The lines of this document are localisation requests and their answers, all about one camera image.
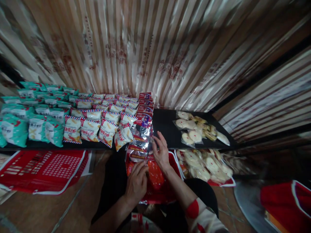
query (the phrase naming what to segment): white snack bag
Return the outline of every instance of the white snack bag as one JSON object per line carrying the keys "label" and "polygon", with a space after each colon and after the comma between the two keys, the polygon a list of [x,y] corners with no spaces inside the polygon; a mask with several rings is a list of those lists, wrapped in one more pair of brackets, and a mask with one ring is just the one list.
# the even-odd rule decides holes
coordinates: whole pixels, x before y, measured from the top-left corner
{"label": "white snack bag", "polygon": [[88,109],[88,110],[81,110],[83,117],[87,120],[92,120],[95,122],[101,122],[101,113],[103,112],[102,109]]}
{"label": "white snack bag", "polygon": [[82,144],[81,141],[81,118],[65,115],[65,129],[63,142]]}
{"label": "white snack bag", "polygon": [[113,124],[111,121],[102,119],[101,126],[99,129],[98,138],[108,147],[112,147],[113,136],[117,132],[118,126]]}
{"label": "white snack bag", "polygon": [[116,146],[116,151],[119,151],[122,146],[124,146],[128,142],[134,141],[133,134],[130,129],[130,124],[127,124],[126,127],[119,130],[114,135],[114,144]]}
{"label": "white snack bag", "polygon": [[86,141],[99,142],[97,133],[100,123],[81,118],[81,138]]}

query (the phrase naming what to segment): round cookie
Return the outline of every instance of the round cookie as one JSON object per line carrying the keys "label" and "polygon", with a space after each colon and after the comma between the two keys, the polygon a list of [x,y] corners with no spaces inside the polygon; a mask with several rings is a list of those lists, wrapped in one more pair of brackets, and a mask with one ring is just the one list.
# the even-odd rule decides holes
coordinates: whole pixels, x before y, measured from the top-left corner
{"label": "round cookie", "polygon": [[175,121],[175,124],[179,127],[179,128],[188,128],[189,124],[186,120],[184,119],[178,119]]}
{"label": "round cookie", "polygon": [[191,138],[191,140],[193,140],[194,142],[202,141],[202,135],[195,130],[190,131],[188,135],[189,135],[189,138]]}

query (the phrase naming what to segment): snack bag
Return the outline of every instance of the snack bag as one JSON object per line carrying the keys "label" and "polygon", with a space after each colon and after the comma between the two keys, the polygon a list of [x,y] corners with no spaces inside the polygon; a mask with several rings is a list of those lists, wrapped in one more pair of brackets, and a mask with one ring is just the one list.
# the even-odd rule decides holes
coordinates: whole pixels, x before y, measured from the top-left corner
{"label": "snack bag", "polygon": [[62,86],[52,85],[52,84],[46,84],[45,87],[48,92],[61,91],[63,89]]}
{"label": "snack bag", "polygon": [[74,88],[70,88],[70,87],[63,87],[63,91],[68,92],[71,95],[78,95],[78,93],[79,93],[78,89],[74,89]]}
{"label": "snack bag", "polygon": [[28,124],[26,121],[13,114],[6,114],[3,116],[1,130],[3,137],[8,143],[19,147],[26,147],[28,138]]}
{"label": "snack bag", "polygon": [[116,106],[116,105],[113,105],[113,104],[109,104],[109,111],[111,112],[115,112],[115,113],[121,113],[125,110],[125,108],[123,107],[120,107],[120,106]]}
{"label": "snack bag", "polygon": [[99,98],[99,99],[104,99],[105,94],[93,94],[92,97]]}
{"label": "snack bag", "polygon": [[93,100],[86,100],[86,99],[76,99],[75,103],[77,105],[77,108],[80,109],[91,109]]}
{"label": "snack bag", "polygon": [[37,104],[34,106],[35,112],[39,115],[48,116],[50,113],[50,107],[44,104]]}
{"label": "snack bag", "polygon": [[100,123],[81,118],[81,138],[87,141],[99,142],[97,132],[100,128]]}
{"label": "snack bag", "polygon": [[114,135],[114,144],[116,151],[119,151],[126,143],[134,141],[133,134],[130,129],[130,124],[127,124],[123,129],[119,130]]}
{"label": "snack bag", "polygon": [[120,119],[120,114],[119,113],[103,111],[101,116],[102,116],[103,119],[111,121],[115,125],[119,125],[119,119]]}
{"label": "snack bag", "polygon": [[20,104],[3,104],[0,116],[3,116],[7,113],[11,113],[16,117],[26,122],[29,122],[29,114],[34,113],[34,108],[23,106]]}
{"label": "snack bag", "polygon": [[4,148],[7,145],[7,142],[4,136],[2,135],[2,129],[1,129],[2,121],[3,121],[3,118],[0,117],[0,147]]}
{"label": "snack bag", "polygon": [[38,114],[30,114],[28,138],[33,141],[50,141],[45,137],[46,117]]}
{"label": "snack bag", "polygon": [[113,136],[117,132],[117,128],[118,126],[113,124],[111,121],[103,119],[98,134],[99,140],[111,148]]}
{"label": "snack bag", "polygon": [[81,141],[81,118],[65,115],[64,142],[82,144]]}
{"label": "snack bag", "polygon": [[54,118],[59,124],[65,124],[65,115],[69,114],[69,109],[50,108],[49,116]]}
{"label": "snack bag", "polygon": [[87,98],[87,97],[91,97],[92,95],[93,95],[93,93],[90,93],[90,94],[88,94],[88,93],[79,93],[78,94],[78,96],[80,98]]}
{"label": "snack bag", "polygon": [[153,113],[154,106],[139,105],[137,111]]}
{"label": "snack bag", "polygon": [[64,126],[50,116],[46,116],[45,137],[57,147],[63,146]]}
{"label": "snack bag", "polygon": [[21,104],[20,97],[18,96],[2,96],[1,98],[6,104]]}
{"label": "snack bag", "polygon": [[105,99],[107,100],[107,99],[114,99],[115,98],[115,94],[106,94],[105,95]]}
{"label": "snack bag", "polygon": [[24,88],[31,89],[31,88],[35,87],[35,88],[38,88],[42,92],[47,91],[45,85],[42,83],[35,83],[35,82],[19,82],[19,83],[22,84],[24,86]]}
{"label": "snack bag", "polygon": [[92,120],[95,122],[101,122],[101,113],[103,112],[102,109],[88,109],[88,110],[81,110],[83,117],[87,120]]}

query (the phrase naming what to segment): packaged cookie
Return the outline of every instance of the packaged cookie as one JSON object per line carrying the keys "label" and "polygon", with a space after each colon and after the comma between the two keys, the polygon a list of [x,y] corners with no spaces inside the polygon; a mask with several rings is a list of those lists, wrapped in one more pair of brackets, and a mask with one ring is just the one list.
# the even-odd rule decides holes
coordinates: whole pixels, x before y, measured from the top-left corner
{"label": "packaged cookie", "polygon": [[101,116],[103,119],[111,121],[115,125],[119,125],[119,120],[120,120],[120,114],[119,113],[103,111]]}
{"label": "packaged cookie", "polygon": [[117,129],[117,125],[113,124],[111,121],[103,119],[98,134],[99,140],[111,148],[113,136],[117,132]]}
{"label": "packaged cookie", "polygon": [[82,144],[81,118],[65,115],[64,142]]}
{"label": "packaged cookie", "polygon": [[86,141],[99,142],[97,133],[100,123],[81,118],[81,138]]}

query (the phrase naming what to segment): finger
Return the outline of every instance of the finger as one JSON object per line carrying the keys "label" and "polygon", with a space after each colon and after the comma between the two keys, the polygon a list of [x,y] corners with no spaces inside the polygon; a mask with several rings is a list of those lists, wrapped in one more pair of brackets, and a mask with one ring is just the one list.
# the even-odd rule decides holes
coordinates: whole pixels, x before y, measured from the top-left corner
{"label": "finger", "polygon": [[161,140],[161,142],[163,143],[163,145],[167,147],[166,140],[160,131],[158,131],[158,136],[159,136],[159,139]]}

